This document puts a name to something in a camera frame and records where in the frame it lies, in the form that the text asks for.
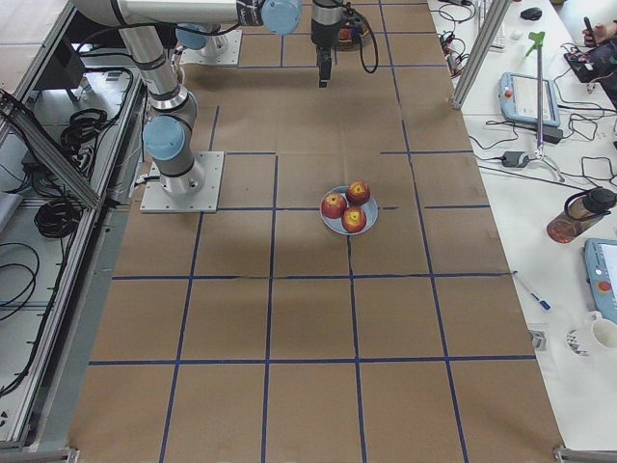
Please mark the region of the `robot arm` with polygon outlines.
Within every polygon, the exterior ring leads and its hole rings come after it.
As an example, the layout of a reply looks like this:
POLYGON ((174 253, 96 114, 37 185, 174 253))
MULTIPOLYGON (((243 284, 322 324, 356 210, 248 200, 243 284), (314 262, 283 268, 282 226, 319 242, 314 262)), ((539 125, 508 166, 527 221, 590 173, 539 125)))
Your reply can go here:
POLYGON ((179 83, 154 25, 195 24, 197 33, 208 35, 223 24, 263 25, 287 35, 302 14, 300 1, 76 1, 74 5, 88 19, 120 30, 154 110, 143 143, 158 168, 163 190, 174 196, 197 192, 205 181, 204 168, 190 149, 198 104, 179 83))
MULTIPOLYGON (((301 1, 237 1, 239 25, 264 25, 280 36, 291 34, 297 28, 302 15, 301 1)), ((340 1, 313 1, 311 7, 310 38, 316 49, 316 65, 319 69, 318 84, 326 88, 332 73, 332 50, 338 42, 338 33, 344 25, 343 4, 340 1)), ((210 39, 231 32, 216 27, 212 31, 199 24, 181 23, 176 26, 176 37, 189 49, 204 49, 210 39)))

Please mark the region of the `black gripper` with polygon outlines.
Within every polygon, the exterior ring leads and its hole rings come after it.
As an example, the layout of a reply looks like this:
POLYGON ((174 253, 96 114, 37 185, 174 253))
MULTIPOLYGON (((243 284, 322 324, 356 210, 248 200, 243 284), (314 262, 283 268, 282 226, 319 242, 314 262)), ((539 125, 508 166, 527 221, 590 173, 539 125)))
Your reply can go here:
POLYGON ((313 0, 311 6, 311 40, 316 47, 318 86, 326 88, 332 74, 332 49, 338 40, 340 6, 335 1, 313 0))

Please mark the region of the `person hand holding pen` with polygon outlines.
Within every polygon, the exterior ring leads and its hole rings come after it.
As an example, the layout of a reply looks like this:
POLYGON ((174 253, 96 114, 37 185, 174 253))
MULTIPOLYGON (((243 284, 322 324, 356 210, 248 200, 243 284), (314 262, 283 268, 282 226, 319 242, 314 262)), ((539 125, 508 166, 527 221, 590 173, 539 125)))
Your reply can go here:
POLYGON ((613 29, 611 24, 597 24, 593 27, 586 27, 582 34, 584 45, 595 47, 609 41, 613 36, 613 29))

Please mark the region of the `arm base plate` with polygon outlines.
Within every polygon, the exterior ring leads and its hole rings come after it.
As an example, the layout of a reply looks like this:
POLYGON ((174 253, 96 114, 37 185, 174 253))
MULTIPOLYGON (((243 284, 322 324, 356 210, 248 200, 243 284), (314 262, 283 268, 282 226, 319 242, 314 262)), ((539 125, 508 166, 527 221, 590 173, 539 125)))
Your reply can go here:
POLYGON ((181 65, 236 67, 239 62, 242 32, 234 30, 222 36, 209 38, 199 50, 185 48, 179 59, 181 65))
POLYGON ((192 170, 182 177, 167 177, 152 162, 141 200, 144 213, 216 213, 224 171, 223 151, 194 154, 192 170))

